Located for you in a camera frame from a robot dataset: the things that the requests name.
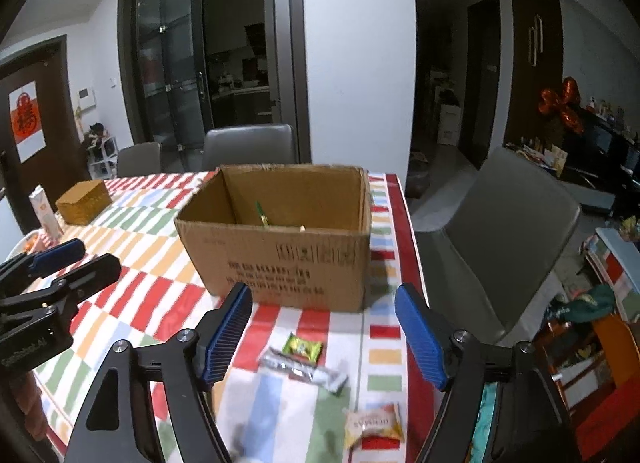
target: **red paper poster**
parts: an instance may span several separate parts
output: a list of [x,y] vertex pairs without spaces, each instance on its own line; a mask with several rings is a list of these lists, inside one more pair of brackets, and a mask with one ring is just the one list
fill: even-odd
[[11,107],[11,127],[14,131],[15,145],[20,162],[25,162],[47,145],[40,121],[36,82],[30,82],[9,93],[9,107]]

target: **cardboard box on floor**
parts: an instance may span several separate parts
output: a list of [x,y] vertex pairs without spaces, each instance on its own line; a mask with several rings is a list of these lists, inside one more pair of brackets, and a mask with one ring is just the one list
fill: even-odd
[[[256,202],[270,226],[262,226]],[[369,180],[360,168],[223,166],[175,226],[213,295],[224,297],[242,281],[255,302],[362,309],[371,213]]]

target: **chair backrest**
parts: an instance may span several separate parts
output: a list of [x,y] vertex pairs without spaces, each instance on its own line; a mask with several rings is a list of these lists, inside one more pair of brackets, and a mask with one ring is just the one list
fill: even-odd
[[571,237],[580,206],[560,182],[510,150],[494,150],[455,215],[449,239],[507,331]]
[[204,140],[203,170],[220,165],[295,162],[293,129],[282,123],[215,128]]
[[155,141],[139,143],[118,153],[117,176],[129,178],[162,172],[160,144]]

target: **yellow snack wrapper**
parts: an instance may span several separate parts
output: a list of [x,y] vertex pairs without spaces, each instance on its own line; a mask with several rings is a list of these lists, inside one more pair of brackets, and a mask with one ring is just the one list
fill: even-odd
[[344,424],[344,448],[350,449],[369,436],[404,441],[397,403],[387,403],[378,409],[367,409],[357,413],[347,411],[347,421]]
[[318,363],[320,351],[322,351],[322,342],[305,340],[304,338],[295,336],[293,333],[289,335],[287,342],[282,348],[282,352],[285,355],[297,355],[306,358],[314,364]]

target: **gray chair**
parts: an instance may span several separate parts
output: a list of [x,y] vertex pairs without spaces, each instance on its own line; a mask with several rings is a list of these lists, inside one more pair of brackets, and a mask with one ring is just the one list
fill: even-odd
[[118,153],[117,176],[133,178],[162,172],[161,147],[155,141],[139,143]]
[[430,307],[494,344],[516,324],[571,237],[580,206],[558,180],[500,148],[449,223],[416,233]]
[[295,162],[293,129],[283,123],[215,128],[204,140],[203,170],[220,165]]

